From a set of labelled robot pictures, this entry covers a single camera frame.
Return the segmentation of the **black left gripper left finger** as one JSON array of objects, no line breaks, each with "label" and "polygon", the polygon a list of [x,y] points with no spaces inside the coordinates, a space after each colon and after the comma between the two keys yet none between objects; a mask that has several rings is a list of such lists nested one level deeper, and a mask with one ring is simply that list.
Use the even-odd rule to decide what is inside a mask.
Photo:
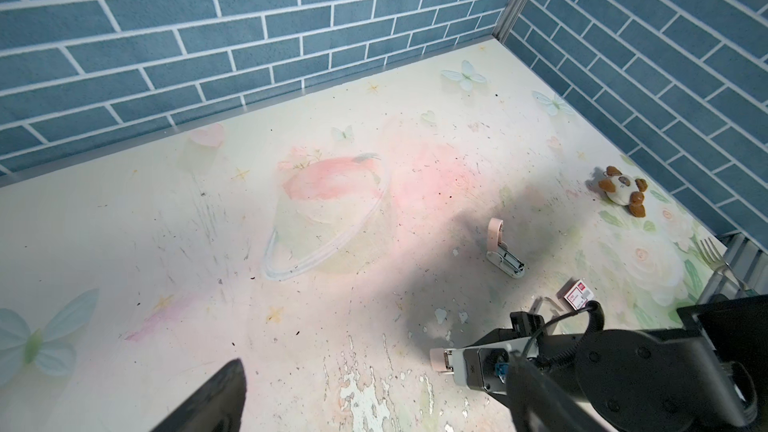
[{"label": "black left gripper left finger", "polygon": [[240,359],[226,363],[152,432],[233,431],[241,428],[246,375]]}]

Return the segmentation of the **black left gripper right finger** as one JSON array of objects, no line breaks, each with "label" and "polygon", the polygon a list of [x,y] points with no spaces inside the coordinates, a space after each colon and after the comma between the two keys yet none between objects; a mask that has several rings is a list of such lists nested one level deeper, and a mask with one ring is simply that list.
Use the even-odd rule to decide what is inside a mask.
[{"label": "black left gripper right finger", "polygon": [[512,353],[506,391],[516,431],[612,431],[586,402],[574,363],[543,371]]}]

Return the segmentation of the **red staple box sleeve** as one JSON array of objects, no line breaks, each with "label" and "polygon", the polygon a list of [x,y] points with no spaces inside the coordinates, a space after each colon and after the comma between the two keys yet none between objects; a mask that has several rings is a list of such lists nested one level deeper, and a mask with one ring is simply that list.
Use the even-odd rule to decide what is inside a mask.
[{"label": "red staple box sleeve", "polygon": [[594,300],[595,295],[582,279],[574,279],[566,285],[562,293],[562,299],[573,310],[579,310],[589,301]]}]

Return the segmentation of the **cardboard staple tray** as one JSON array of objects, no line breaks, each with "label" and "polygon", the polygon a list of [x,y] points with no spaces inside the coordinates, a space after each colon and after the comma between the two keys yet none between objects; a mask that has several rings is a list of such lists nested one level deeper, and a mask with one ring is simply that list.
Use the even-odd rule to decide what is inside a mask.
[{"label": "cardboard staple tray", "polygon": [[566,313],[557,299],[548,296],[536,296],[528,312],[540,315],[545,321],[549,321]]}]

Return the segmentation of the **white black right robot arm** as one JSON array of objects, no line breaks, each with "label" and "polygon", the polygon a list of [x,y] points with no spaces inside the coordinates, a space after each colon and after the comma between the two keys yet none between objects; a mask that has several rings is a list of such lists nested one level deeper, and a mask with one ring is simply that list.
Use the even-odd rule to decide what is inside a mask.
[{"label": "white black right robot arm", "polygon": [[553,335],[514,313],[466,356],[467,383],[511,413],[519,431],[763,431],[767,299],[683,307],[676,329],[609,329],[601,305],[587,328]]}]

